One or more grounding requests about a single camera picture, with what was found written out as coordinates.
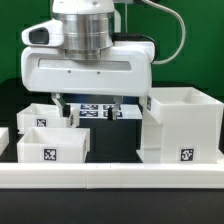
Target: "dark green wall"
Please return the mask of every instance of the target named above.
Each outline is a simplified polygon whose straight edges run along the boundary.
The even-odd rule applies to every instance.
[[[188,82],[224,101],[224,1],[161,0],[178,11],[187,28],[181,54],[166,65],[153,65],[154,81]],[[116,6],[124,17],[124,6]],[[0,1],[0,82],[20,77],[20,55],[25,47],[21,31],[49,19],[49,0]],[[155,39],[160,58],[171,55],[180,41],[180,27],[170,15],[150,6],[128,6],[129,32]]]

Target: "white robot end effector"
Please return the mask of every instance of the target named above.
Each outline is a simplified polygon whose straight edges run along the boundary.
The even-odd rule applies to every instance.
[[[51,21],[22,33],[24,44],[30,46],[21,63],[27,89],[51,92],[61,116],[63,93],[113,95],[111,120],[116,120],[123,96],[148,93],[155,43],[141,41],[143,35],[114,34],[112,0],[54,0],[52,12]],[[67,78],[65,71],[73,74]]]

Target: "cable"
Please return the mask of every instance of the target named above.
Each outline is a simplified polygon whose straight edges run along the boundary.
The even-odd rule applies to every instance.
[[[170,13],[171,15],[176,17],[176,19],[179,21],[179,23],[181,25],[182,39],[181,39],[180,46],[177,49],[177,51],[172,56],[170,56],[167,59],[164,59],[164,60],[161,60],[161,61],[154,61],[153,62],[153,64],[157,64],[157,65],[168,63],[168,62],[172,61],[180,53],[180,51],[182,50],[182,48],[184,46],[184,43],[185,43],[185,40],[186,40],[186,27],[185,27],[184,21],[181,18],[181,16],[177,12],[173,11],[172,9],[169,9],[169,8],[167,8],[165,6],[162,6],[162,5],[159,5],[157,3],[154,3],[154,2],[152,2],[150,0],[141,0],[141,1],[143,1],[144,3],[146,3],[148,5],[151,5],[151,6],[155,7],[155,8],[157,8],[157,9],[161,9],[161,10],[167,12],[167,13]]]
[[[125,32],[128,33],[128,4],[125,3]]]

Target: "white box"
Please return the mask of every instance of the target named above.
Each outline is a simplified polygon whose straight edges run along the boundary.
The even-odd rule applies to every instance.
[[[81,128],[31,128],[17,143],[19,163],[84,163],[89,149]]]
[[[9,131],[8,128],[0,128],[0,155],[9,144]]]
[[[31,104],[17,114],[19,134],[31,127],[68,128],[79,126],[79,108],[71,107],[69,117],[61,117],[55,105]]]
[[[152,88],[143,111],[144,162],[160,154],[161,163],[216,163],[223,107],[194,88]]]

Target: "open white box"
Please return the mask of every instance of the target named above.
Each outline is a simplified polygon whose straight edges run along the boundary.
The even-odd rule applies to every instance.
[[[17,114],[19,134],[31,127],[68,128],[79,126],[79,108],[71,107],[69,117],[61,117],[55,105],[31,104]]]
[[[31,128],[17,143],[19,163],[84,163],[90,131],[81,128]]]
[[[9,131],[8,128],[0,128],[0,155],[9,144]]]
[[[143,161],[217,163],[222,115],[223,103],[194,88],[153,88],[143,112]]]

